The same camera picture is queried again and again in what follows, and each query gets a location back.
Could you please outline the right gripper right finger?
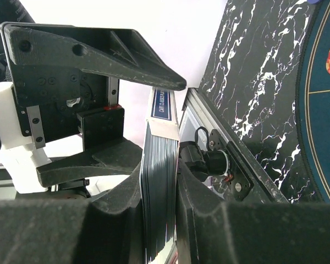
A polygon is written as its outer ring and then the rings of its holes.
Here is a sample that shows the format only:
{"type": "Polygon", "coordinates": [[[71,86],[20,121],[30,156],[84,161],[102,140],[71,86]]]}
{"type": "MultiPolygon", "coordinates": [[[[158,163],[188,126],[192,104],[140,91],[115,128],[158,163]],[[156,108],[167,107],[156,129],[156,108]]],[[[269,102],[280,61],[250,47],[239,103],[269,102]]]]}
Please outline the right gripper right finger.
{"type": "Polygon", "coordinates": [[[330,263],[330,205],[226,202],[179,169],[180,263],[330,263]]]}

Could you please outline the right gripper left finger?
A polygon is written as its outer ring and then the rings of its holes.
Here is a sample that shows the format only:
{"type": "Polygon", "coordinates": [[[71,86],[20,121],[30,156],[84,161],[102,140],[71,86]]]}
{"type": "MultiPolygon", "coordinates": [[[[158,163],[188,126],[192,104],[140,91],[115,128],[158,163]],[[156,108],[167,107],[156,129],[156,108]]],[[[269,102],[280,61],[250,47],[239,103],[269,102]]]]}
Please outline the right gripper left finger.
{"type": "Polygon", "coordinates": [[[0,263],[142,263],[138,168],[96,200],[1,200],[0,263]]]}

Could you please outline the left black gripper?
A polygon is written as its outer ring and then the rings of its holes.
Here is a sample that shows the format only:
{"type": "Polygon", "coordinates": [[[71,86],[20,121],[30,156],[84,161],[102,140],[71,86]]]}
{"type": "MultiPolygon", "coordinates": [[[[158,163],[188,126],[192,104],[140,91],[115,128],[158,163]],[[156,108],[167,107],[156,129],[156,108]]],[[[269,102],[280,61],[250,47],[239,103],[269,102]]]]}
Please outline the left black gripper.
{"type": "Polygon", "coordinates": [[[129,175],[142,148],[121,138],[120,79],[174,91],[186,80],[133,29],[5,23],[1,34],[15,100],[38,145],[82,135],[81,153],[36,168],[42,187],[129,175]]]}

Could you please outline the blue-backed playing cards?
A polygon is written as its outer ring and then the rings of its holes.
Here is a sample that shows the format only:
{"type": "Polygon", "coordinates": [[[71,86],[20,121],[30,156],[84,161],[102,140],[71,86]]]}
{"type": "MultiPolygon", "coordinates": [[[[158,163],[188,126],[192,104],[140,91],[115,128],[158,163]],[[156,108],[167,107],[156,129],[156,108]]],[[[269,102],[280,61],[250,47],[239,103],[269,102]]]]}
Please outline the blue-backed playing cards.
{"type": "Polygon", "coordinates": [[[178,141],[146,134],[140,165],[146,263],[153,261],[174,237],[178,141]]]}

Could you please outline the blue playing card deck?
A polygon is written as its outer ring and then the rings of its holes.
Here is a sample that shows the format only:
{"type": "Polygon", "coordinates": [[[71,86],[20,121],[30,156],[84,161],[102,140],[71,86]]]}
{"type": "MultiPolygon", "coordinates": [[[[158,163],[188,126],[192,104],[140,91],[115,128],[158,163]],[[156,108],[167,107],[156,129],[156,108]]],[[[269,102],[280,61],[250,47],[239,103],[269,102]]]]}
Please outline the blue playing card deck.
{"type": "Polygon", "coordinates": [[[146,120],[152,135],[179,141],[174,91],[158,87],[151,89],[146,120]]]}

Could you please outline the purple small blind button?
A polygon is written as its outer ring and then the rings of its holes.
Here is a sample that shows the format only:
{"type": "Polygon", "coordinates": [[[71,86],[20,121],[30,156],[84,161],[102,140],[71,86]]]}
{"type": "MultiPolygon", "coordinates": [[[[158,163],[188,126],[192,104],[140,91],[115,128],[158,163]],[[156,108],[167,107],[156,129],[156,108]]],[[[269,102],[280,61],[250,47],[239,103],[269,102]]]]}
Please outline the purple small blind button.
{"type": "Polygon", "coordinates": [[[307,0],[307,2],[308,2],[309,4],[317,4],[317,3],[319,3],[320,1],[322,1],[322,0],[307,0]]]}

